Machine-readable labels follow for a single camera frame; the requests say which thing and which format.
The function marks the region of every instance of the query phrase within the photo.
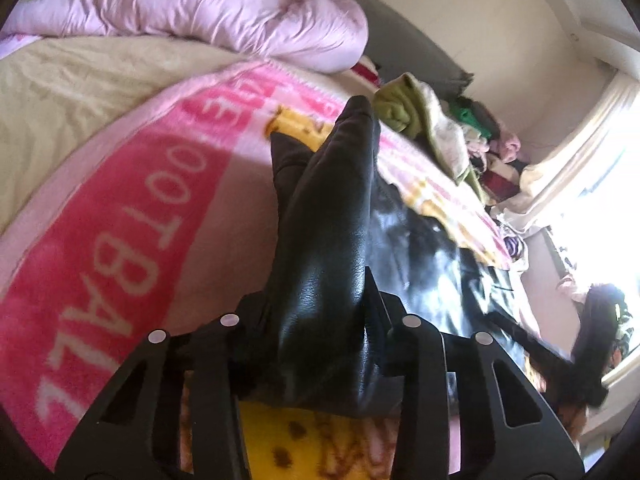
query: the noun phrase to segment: beige bed sheet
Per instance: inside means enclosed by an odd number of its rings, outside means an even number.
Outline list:
[[[173,38],[41,40],[0,60],[0,234],[94,133],[159,91],[245,56]],[[347,73],[293,69],[333,94],[371,94]]]

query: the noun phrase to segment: rolled pink comforter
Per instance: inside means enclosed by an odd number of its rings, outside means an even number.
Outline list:
[[[195,38],[324,73],[355,65],[369,35],[355,0],[34,0],[14,8],[0,39],[11,34]]]

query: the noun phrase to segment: leather garment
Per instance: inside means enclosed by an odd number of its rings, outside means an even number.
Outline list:
[[[381,341],[362,302],[365,266],[409,313],[442,332],[490,332],[524,364],[520,347],[483,318],[494,308],[513,315],[508,274],[478,264],[436,219],[404,205],[376,171],[379,139],[363,96],[347,102],[316,153],[271,135],[278,243],[249,345],[247,360],[260,370],[251,399],[354,417],[398,413],[402,379],[378,366]]]

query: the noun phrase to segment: brown spot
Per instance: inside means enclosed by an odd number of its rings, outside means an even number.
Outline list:
[[[289,423],[289,434],[293,440],[300,440],[306,437],[306,428],[299,422],[292,420]]]
[[[281,467],[283,469],[289,469],[293,465],[293,460],[291,459],[289,451],[283,447],[273,448],[273,461],[277,467]]]

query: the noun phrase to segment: curtain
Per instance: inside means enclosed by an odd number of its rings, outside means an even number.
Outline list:
[[[520,193],[494,207],[492,216],[525,236],[535,233],[594,186],[620,158],[625,146],[638,139],[640,83],[618,73],[571,135],[545,160],[525,168]],[[630,200],[635,200],[636,185],[630,183]]]

